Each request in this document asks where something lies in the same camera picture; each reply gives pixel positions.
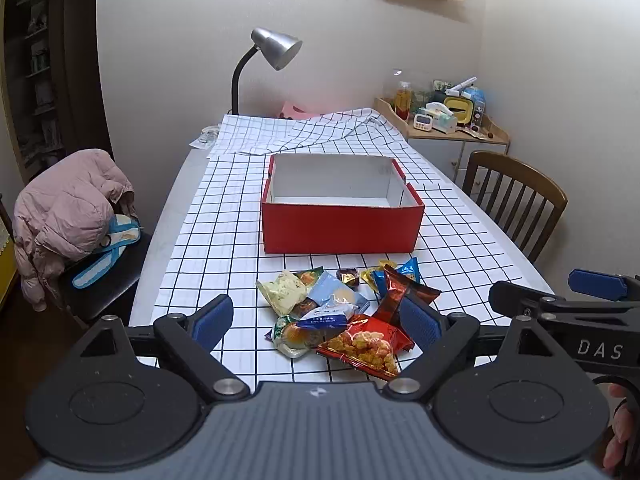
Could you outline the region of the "person's right hand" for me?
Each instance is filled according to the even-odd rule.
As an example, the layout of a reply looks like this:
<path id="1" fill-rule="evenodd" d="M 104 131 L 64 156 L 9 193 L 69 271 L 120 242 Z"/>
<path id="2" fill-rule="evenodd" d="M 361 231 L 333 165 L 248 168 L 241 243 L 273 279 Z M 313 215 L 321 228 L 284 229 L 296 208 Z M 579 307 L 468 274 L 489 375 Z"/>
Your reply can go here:
<path id="1" fill-rule="evenodd" d="M 625 445 L 634 433 L 634 416 L 628 410 L 626 393 L 627 391 L 620 385 L 608 386 L 608 394 L 612 398 L 620 399 L 620 404 L 613 415 L 613 437 L 608 441 L 602 460 L 603 468 L 609 474 L 612 474 L 623 460 Z"/>

